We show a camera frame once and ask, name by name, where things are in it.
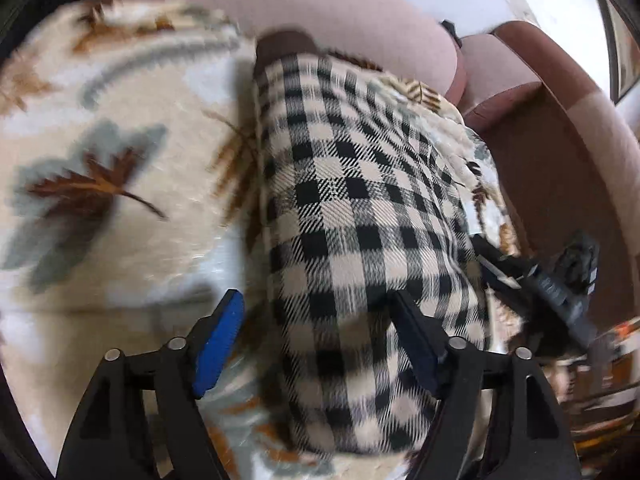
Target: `leaf pattern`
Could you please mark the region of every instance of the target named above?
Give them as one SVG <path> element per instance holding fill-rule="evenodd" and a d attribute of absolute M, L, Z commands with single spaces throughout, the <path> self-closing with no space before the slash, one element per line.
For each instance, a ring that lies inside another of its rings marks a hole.
<path fill-rule="evenodd" d="M 361 57 L 361 56 L 350 56 L 349 54 L 345 54 L 340 52 L 339 50 L 329 49 L 326 51 L 326 54 L 331 57 L 335 57 L 335 59 L 339 59 L 340 61 L 346 61 L 347 63 L 351 63 L 352 65 L 359 66 L 360 68 L 364 68 L 366 70 L 374 70 L 376 72 L 384 72 L 385 70 L 374 63 L 373 61 Z"/>
<path fill-rule="evenodd" d="M 299 453 L 295 451 L 291 451 L 289 449 L 277 449 L 270 444 L 263 444 L 264 449 L 267 452 L 267 456 L 273 460 L 274 462 L 288 462 L 294 464 L 302 464 L 309 467 L 314 467 L 318 465 L 318 462 L 315 460 L 306 461 L 302 460 L 302 457 Z"/>
<path fill-rule="evenodd" d="M 225 434 L 212 424 L 207 426 L 207 433 L 209 434 L 211 443 L 216 449 L 220 462 L 225 468 L 226 473 L 229 475 L 229 478 L 232 480 L 240 480 L 236 457 L 234 456 L 234 452 L 231 449 Z"/>
<path fill-rule="evenodd" d="M 251 251 L 261 231 L 259 198 L 257 189 L 257 149 L 250 135 L 251 127 L 235 126 L 225 116 L 214 110 L 203 110 L 202 113 L 215 121 L 226 124 L 235 135 L 228 138 L 220 150 L 215 153 L 209 164 L 209 171 L 222 171 L 222 176 L 212 190 L 212 196 L 221 198 L 227 194 L 231 199 L 225 211 L 224 225 L 231 223 L 249 205 L 249 220 L 245 230 L 246 248 Z"/>
<path fill-rule="evenodd" d="M 468 160 L 466 162 L 466 166 L 469 168 L 469 171 L 473 173 L 476 177 L 482 176 L 482 170 L 480 169 L 480 165 L 474 160 Z"/>
<path fill-rule="evenodd" d="M 94 150 L 86 150 L 82 154 L 82 162 L 88 175 L 65 170 L 65 175 L 41 178 L 25 190 L 40 198 L 58 199 L 43 218 L 63 215 L 100 217 L 108 213 L 117 196 L 126 196 L 166 220 L 165 214 L 156 206 L 124 189 L 142 158 L 143 152 L 128 146 L 121 153 L 111 155 L 112 168 L 106 168 L 98 163 Z"/>
<path fill-rule="evenodd" d="M 434 113 L 440 111 L 440 94 L 438 94 L 430 86 L 417 79 L 402 79 L 406 91 L 405 95 L 411 101 L 424 106 Z"/>
<path fill-rule="evenodd" d="M 276 422 L 258 424 L 258 426 L 254 427 L 254 431 L 275 442 L 279 440 L 286 440 L 286 437 L 283 438 L 283 435 L 287 435 L 289 433 L 288 428 L 283 427 L 282 424 L 277 424 Z"/>
<path fill-rule="evenodd" d="M 504 254 L 514 255 L 517 252 L 518 241 L 516 235 L 513 232 L 513 228 L 504 223 L 500 225 L 500 250 Z"/>
<path fill-rule="evenodd" d="M 482 214 L 482 210 L 484 209 L 486 199 L 489 198 L 489 194 L 487 193 L 482 183 L 478 181 L 478 185 L 473 188 L 471 195 L 473 197 L 474 207 L 476 208 L 476 215 L 478 216 L 480 230 L 482 231 L 482 235 L 486 236 L 486 225 L 484 223 L 484 215 Z"/>
<path fill-rule="evenodd" d="M 92 192 L 85 197 L 78 195 L 82 189 L 59 187 L 73 186 L 78 181 L 88 187 L 85 190 L 90 190 L 108 177 L 111 183 L 104 182 L 105 189 L 110 186 L 112 191 L 122 189 L 120 184 L 129 180 L 132 171 L 143 171 L 153 160 L 165 134 L 166 127 L 159 124 L 123 132 L 111 121 L 101 121 L 73 143 L 66 158 L 42 158 L 30 166 L 17 168 L 12 205 L 16 215 L 24 220 L 8 241 L 1 269 L 31 267 L 26 284 L 36 294 L 66 279 L 112 219 L 111 202 L 115 195 Z M 96 163 L 109 158 L 118 161 L 109 169 Z M 94 175 L 100 175 L 98 179 L 78 173 L 75 179 L 60 177 L 68 173 L 64 171 L 66 168 L 90 174 L 87 160 Z"/>
<path fill-rule="evenodd" d="M 241 402 L 240 404 L 235 404 L 230 408 L 227 408 L 226 410 L 222 410 L 222 413 L 224 413 L 225 415 L 240 415 L 241 413 L 254 410 L 259 406 L 262 406 L 262 401 L 260 400 L 260 397 L 254 396 L 254 397 L 250 397 L 249 400 L 246 400 L 245 402 Z"/>
<path fill-rule="evenodd" d="M 85 24 L 88 30 L 72 47 L 71 50 L 74 54 L 85 55 L 99 46 L 113 46 L 135 38 L 157 34 L 164 30 L 175 30 L 169 17 L 164 14 L 156 17 L 153 25 L 127 27 L 106 23 L 104 19 L 105 7 L 114 6 L 115 2 L 116 0 L 103 0 L 90 4 L 87 12 L 78 19 L 78 22 Z"/>
<path fill-rule="evenodd" d="M 235 37 L 215 38 L 213 40 L 194 41 L 156 46 L 140 54 L 125 57 L 114 63 L 98 77 L 89 80 L 80 92 L 80 103 L 87 110 L 95 110 L 98 97 L 109 85 L 123 76 L 135 71 L 160 66 L 168 62 L 190 61 L 211 52 L 231 52 L 238 48 L 239 41 Z"/>
<path fill-rule="evenodd" d="M 35 64 L 38 52 L 35 48 L 17 50 L 0 74 L 0 116 L 18 108 L 25 112 L 28 96 L 41 96 L 58 90 L 38 76 Z"/>

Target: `brown fabric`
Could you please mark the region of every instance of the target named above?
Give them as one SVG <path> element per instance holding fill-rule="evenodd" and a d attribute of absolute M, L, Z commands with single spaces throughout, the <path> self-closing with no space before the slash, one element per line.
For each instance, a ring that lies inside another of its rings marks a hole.
<path fill-rule="evenodd" d="M 539 88 L 540 82 L 532 81 L 500 92 L 463 114 L 465 124 L 480 134 L 528 101 Z"/>
<path fill-rule="evenodd" d="M 640 253 L 640 145 L 603 92 L 593 92 L 566 111 L 609 188 L 630 254 Z"/>
<path fill-rule="evenodd" d="M 475 34 L 462 39 L 467 82 L 458 108 L 465 123 L 480 131 L 528 100 L 542 81 L 499 38 Z"/>
<path fill-rule="evenodd" d="M 517 210 L 531 248 L 559 253 L 576 229 L 600 242 L 598 281 L 589 317 L 600 330 L 634 315 L 631 265 L 616 211 L 590 154 L 546 90 L 481 137 Z"/>
<path fill-rule="evenodd" d="M 598 89 L 573 58 L 535 25 L 507 22 L 494 35 L 540 76 L 564 108 Z"/>
<path fill-rule="evenodd" d="M 636 261 L 636 276 L 640 279 L 640 254 L 636 254 L 634 259 Z"/>
<path fill-rule="evenodd" d="M 351 54 L 340 52 L 339 50 L 335 50 L 332 48 L 325 50 L 324 53 L 328 56 L 335 57 L 335 59 L 339 59 L 340 61 L 346 61 L 347 63 L 351 63 L 355 66 L 359 66 L 360 68 L 364 68 L 365 70 L 373 70 L 374 72 L 385 71 L 385 69 L 380 65 L 374 63 L 372 60 L 367 59 L 366 57 L 353 56 Z"/>
<path fill-rule="evenodd" d="M 453 80 L 451 81 L 451 86 L 449 90 L 444 94 L 444 98 L 456 106 L 460 99 L 462 98 L 462 94 L 465 92 L 466 87 L 466 69 L 465 69 L 465 57 L 462 54 L 458 44 L 451 40 L 453 45 L 456 47 L 456 55 L 458 56 L 458 62 L 456 65 L 456 72 L 453 75 Z"/>
<path fill-rule="evenodd" d="M 636 419 L 629 437 L 620 442 L 609 464 L 598 475 L 598 480 L 631 480 L 640 469 L 640 418 Z"/>
<path fill-rule="evenodd" d="M 274 61 L 292 54 L 316 54 L 314 40 L 302 30 L 274 30 L 258 39 L 255 45 L 254 78 Z"/>
<path fill-rule="evenodd" d="M 500 186 L 500 192 L 502 193 L 504 205 L 507 208 L 507 213 L 509 214 L 509 218 L 511 219 L 513 230 L 516 231 L 520 254 L 527 258 L 535 256 L 534 252 L 531 250 L 531 246 L 529 245 L 529 239 L 527 238 L 527 231 L 524 227 L 524 222 L 522 221 L 522 218 L 520 218 L 516 207 L 513 205 L 513 202 L 509 198 L 509 195 L 507 194 L 503 186 Z"/>

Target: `sofa armrest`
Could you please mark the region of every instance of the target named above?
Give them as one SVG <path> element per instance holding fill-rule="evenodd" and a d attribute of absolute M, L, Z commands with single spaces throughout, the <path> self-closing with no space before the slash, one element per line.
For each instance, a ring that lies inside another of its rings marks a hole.
<path fill-rule="evenodd" d="M 628 319 L 640 313 L 640 145 L 610 99 L 544 32 L 508 22 L 494 34 L 545 87 L 486 133 L 503 184 L 534 245 L 558 250 L 557 236 L 575 228 L 600 241 L 591 315 L 600 328 Z M 532 172 L 536 181 L 525 185 Z"/>
<path fill-rule="evenodd" d="M 490 34 L 462 39 L 466 88 L 458 108 L 478 133 L 530 99 L 540 78 L 501 40 Z"/>
<path fill-rule="evenodd" d="M 640 145 L 616 107 L 558 44 L 527 22 L 494 34 L 534 70 L 566 111 L 609 190 L 630 254 L 640 256 Z"/>

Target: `brown leaf print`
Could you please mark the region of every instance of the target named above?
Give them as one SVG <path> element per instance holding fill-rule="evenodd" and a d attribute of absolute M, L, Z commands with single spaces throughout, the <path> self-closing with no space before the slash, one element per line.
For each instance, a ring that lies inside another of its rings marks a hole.
<path fill-rule="evenodd" d="M 240 480 L 240 473 L 238 471 L 238 464 L 236 464 L 236 457 L 234 452 L 226 439 L 226 436 L 219 428 L 212 424 L 207 426 L 207 433 L 213 447 L 216 449 L 220 463 L 225 468 L 229 478 L 233 480 Z"/>
<path fill-rule="evenodd" d="M 260 397 L 254 396 L 249 398 L 245 402 L 236 404 L 235 406 L 231 406 L 226 410 L 222 410 L 222 413 L 225 413 L 225 415 L 240 415 L 241 413 L 244 413 L 244 412 L 250 412 L 251 410 L 258 408 L 261 405 L 262 405 L 262 400 L 260 399 Z"/>
<path fill-rule="evenodd" d="M 435 90 L 417 79 L 403 79 L 402 83 L 405 85 L 406 96 L 411 101 L 432 112 L 440 111 L 440 95 Z"/>
<path fill-rule="evenodd" d="M 103 216 L 112 207 L 117 196 L 125 196 L 140 202 L 151 212 L 166 220 L 166 216 L 153 204 L 124 189 L 142 156 L 133 148 L 127 148 L 111 157 L 111 169 L 97 161 L 94 152 L 84 152 L 83 161 L 89 176 L 67 171 L 53 179 L 42 178 L 31 184 L 27 192 L 40 198 L 55 198 L 57 202 L 45 213 L 44 218 L 71 215 L 78 218 Z"/>
<path fill-rule="evenodd" d="M 471 192 L 474 201 L 474 207 L 476 209 L 476 215 L 478 216 L 478 223 L 480 224 L 480 230 L 484 236 L 486 236 L 486 225 L 484 224 L 484 215 L 482 210 L 489 194 L 486 192 L 484 186 L 478 182 L 478 185 Z"/>
<path fill-rule="evenodd" d="M 511 256 L 518 254 L 518 241 L 513 229 L 508 223 L 500 225 L 500 250 Z"/>
<path fill-rule="evenodd" d="M 17 50 L 0 74 L 0 116 L 15 108 L 25 112 L 25 98 L 55 92 L 58 88 L 42 80 L 35 71 L 38 53 L 34 48 Z"/>
<path fill-rule="evenodd" d="M 345 54 L 344 52 L 340 52 L 339 50 L 329 49 L 326 51 L 326 54 L 331 57 L 335 57 L 335 59 L 339 59 L 340 61 L 346 61 L 347 63 L 351 63 L 352 65 L 359 66 L 360 68 L 364 68 L 366 70 L 375 70 L 376 72 L 384 72 L 385 70 L 374 63 L 373 61 L 360 56 L 350 56 L 349 54 Z"/>
<path fill-rule="evenodd" d="M 100 46 L 110 47 L 135 38 L 151 36 L 164 30 L 174 30 L 171 20 L 164 15 L 158 16 L 153 26 L 131 27 L 105 23 L 104 7 L 112 6 L 113 2 L 114 0 L 97 2 L 91 5 L 87 12 L 78 19 L 78 22 L 85 24 L 88 30 L 72 48 L 74 54 L 85 55 Z"/>
<path fill-rule="evenodd" d="M 245 204 L 251 204 L 245 233 L 246 248 L 250 252 L 262 229 L 257 175 L 254 171 L 257 165 L 257 150 L 253 138 L 248 134 L 248 130 L 250 131 L 253 126 L 239 128 L 214 110 L 203 110 L 202 113 L 208 118 L 226 124 L 235 133 L 211 158 L 209 171 L 222 170 L 222 175 L 212 190 L 212 195 L 220 198 L 231 194 L 223 219 L 225 226 L 238 216 Z"/>
<path fill-rule="evenodd" d="M 274 424 L 259 424 L 254 428 L 254 431 L 267 437 L 269 441 L 282 441 L 281 432 Z M 318 462 L 315 460 L 304 460 L 297 451 L 273 447 L 271 444 L 267 443 L 266 440 L 261 440 L 260 444 L 264 447 L 267 456 L 274 462 L 303 464 L 311 467 L 318 465 Z"/>

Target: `black and white plaid fabric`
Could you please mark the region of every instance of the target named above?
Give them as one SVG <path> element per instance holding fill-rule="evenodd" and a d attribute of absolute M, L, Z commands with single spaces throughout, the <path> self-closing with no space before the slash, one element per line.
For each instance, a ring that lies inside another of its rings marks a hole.
<path fill-rule="evenodd" d="M 435 402 L 398 343 L 387 291 L 407 288 L 451 335 L 488 345 L 446 162 L 356 67 L 290 56 L 256 83 L 268 298 L 293 439 L 323 454 L 414 449 Z"/>

